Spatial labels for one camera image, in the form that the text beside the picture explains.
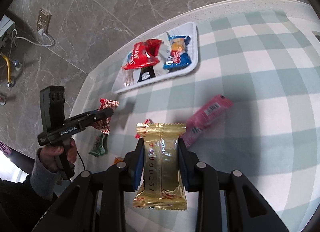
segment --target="gold outlet plate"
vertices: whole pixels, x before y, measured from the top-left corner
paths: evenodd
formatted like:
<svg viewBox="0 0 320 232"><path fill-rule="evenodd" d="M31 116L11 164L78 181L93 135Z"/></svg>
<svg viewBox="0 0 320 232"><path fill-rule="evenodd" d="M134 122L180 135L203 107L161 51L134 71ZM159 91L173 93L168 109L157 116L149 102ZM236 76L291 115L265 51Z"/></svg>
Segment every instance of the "gold outlet plate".
<svg viewBox="0 0 320 232"><path fill-rule="evenodd" d="M47 32L50 19L51 14L44 9L40 9L37 21L37 31L39 31L41 28L44 28L44 31Z"/></svg>

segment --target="yellow pipe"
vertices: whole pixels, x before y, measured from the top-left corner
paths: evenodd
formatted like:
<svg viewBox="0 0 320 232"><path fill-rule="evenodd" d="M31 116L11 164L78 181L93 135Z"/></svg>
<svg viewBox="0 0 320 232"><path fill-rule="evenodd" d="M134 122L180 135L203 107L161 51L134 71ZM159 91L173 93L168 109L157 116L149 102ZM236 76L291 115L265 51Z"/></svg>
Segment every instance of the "yellow pipe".
<svg viewBox="0 0 320 232"><path fill-rule="evenodd" d="M3 57L3 59L6 61L7 63L7 67L8 67L8 83L11 83L11 70L10 70L10 61L9 58L7 56L5 56L3 53L1 53L1 56Z"/></svg>

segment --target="person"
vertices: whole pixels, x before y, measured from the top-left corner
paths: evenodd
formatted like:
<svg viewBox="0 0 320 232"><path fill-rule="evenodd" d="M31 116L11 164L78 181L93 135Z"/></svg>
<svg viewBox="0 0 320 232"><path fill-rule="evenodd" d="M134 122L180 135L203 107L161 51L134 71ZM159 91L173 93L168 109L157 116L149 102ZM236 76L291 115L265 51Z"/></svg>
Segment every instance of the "person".
<svg viewBox="0 0 320 232"><path fill-rule="evenodd" d="M49 145L38 149L32 174L23 183L0 179L2 214L6 215L18 232L31 232L56 200L53 189L61 175L54 157L62 154L63 150L62 146ZM67 157L70 163L76 161L77 147L73 139ZM0 220L0 231L5 231L2 229L4 217L1 213Z"/></svg>

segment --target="hand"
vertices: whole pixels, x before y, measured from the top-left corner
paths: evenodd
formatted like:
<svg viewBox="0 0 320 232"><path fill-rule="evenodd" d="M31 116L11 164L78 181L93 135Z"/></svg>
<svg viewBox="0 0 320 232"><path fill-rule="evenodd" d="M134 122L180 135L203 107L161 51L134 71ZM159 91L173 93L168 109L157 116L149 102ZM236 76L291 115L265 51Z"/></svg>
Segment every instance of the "hand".
<svg viewBox="0 0 320 232"><path fill-rule="evenodd" d="M56 172L58 170L58 166L55 160L55 156L61 155L64 149L63 146L44 146L39 154L40 162L51 172ZM76 142L71 139L70 148L67 152L67 159L70 163L74 163L77 159L77 146Z"/></svg>

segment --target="yellow snack package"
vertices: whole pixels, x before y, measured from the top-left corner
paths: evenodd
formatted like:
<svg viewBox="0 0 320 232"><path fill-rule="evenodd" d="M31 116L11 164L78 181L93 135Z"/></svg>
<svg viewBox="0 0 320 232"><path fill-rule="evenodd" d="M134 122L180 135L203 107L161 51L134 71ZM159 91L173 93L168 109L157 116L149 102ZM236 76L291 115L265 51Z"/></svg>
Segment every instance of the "yellow snack package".
<svg viewBox="0 0 320 232"><path fill-rule="evenodd" d="M185 124L137 124L144 139L144 181L133 207L156 210L187 210L178 163L178 138Z"/></svg>

